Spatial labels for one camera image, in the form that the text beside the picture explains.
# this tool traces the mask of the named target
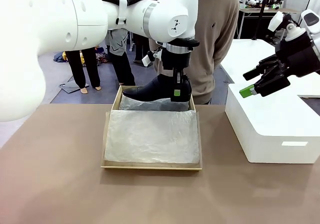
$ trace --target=black pants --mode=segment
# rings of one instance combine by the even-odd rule
[[[66,51],[66,58],[71,67],[73,78],[75,83],[82,89],[86,86],[86,77],[84,69],[82,67],[80,52],[78,50]],[[100,87],[100,78],[98,73],[97,59],[95,48],[89,48],[82,50],[82,55],[86,65],[91,86],[96,88]]]
[[[142,35],[133,34],[135,43],[135,60],[140,61],[150,51],[149,39]]]
[[[123,83],[124,86],[135,86],[135,77],[132,74],[129,59],[127,53],[123,55],[115,55],[110,52],[110,46],[106,46],[108,49],[108,58],[112,62],[116,78],[119,83]]]

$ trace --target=black boot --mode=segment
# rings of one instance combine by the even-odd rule
[[[191,92],[191,85],[186,75],[182,77],[180,90],[175,90],[174,78],[160,74],[145,86],[124,90],[123,95],[142,102],[163,98],[171,98],[173,102],[188,102],[191,98]]]

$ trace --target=cardboard box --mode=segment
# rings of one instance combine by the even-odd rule
[[[119,110],[120,102],[122,99],[122,93],[125,89],[131,88],[131,86],[120,86],[116,94],[113,106],[111,110]],[[189,101],[189,110],[196,110],[194,100],[191,97]],[[200,171],[202,170],[202,151],[201,151],[201,136],[199,126],[199,116],[197,115],[197,129],[198,129],[198,143],[199,143],[199,163],[192,164],[180,164],[180,163],[140,163],[140,162],[118,162],[105,160],[105,151],[107,143],[107,134],[109,127],[110,112],[106,113],[105,126],[103,132],[103,145],[101,154],[101,167],[112,169],[154,169],[154,170],[187,170],[187,171]]]

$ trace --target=gray floor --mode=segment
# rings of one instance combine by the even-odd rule
[[[128,50],[127,54],[131,63],[131,69],[135,77],[135,82],[138,86],[147,84],[156,76],[153,66],[146,68],[143,65],[135,64],[133,63],[135,53]],[[62,90],[51,103],[112,104],[119,88],[114,68],[112,64],[107,63],[100,65],[98,70],[101,79],[101,91],[96,91],[90,86],[87,88],[88,94],[82,94],[80,91],[68,94]],[[86,70],[84,70],[84,73],[86,75],[87,83],[90,85]],[[213,76],[215,79],[215,89],[212,93],[211,104],[224,105],[227,99],[228,84],[230,83],[230,79],[220,66],[214,71]],[[318,115],[320,115],[320,99],[310,98],[303,100],[315,112],[317,112]]]

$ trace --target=person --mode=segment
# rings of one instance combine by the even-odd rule
[[[80,52],[78,50],[66,51],[65,55],[71,67],[75,83],[79,86],[81,93],[87,94],[88,90],[86,88],[86,77],[81,63]],[[90,83],[93,88],[95,88],[97,91],[100,91],[101,86],[95,48],[92,47],[82,50],[82,55],[86,70],[89,75]]]
[[[195,104],[210,104],[215,88],[214,69],[227,55],[231,46],[239,12],[239,0],[198,0],[198,16],[195,24],[195,39],[200,45],[191,52],[190,65],[184,73],[190,79]],[[150,49],[158,46],[150,40]],[[128,89],[123,94],[137,100],[169,97],[172,90],[172,70],[164,70],[157,59],[154,67],[158,76],[144,87]]]
[[[135,59],[133,62],[141,64],[142,58],[150,51],[149,39],[135,33],[133,34],[133,39],[135,42]]]
[[[128,31],[124,28],[108,30],[105,44],[119,85],[135,86],[135,77],[127,56],[127,36]]]

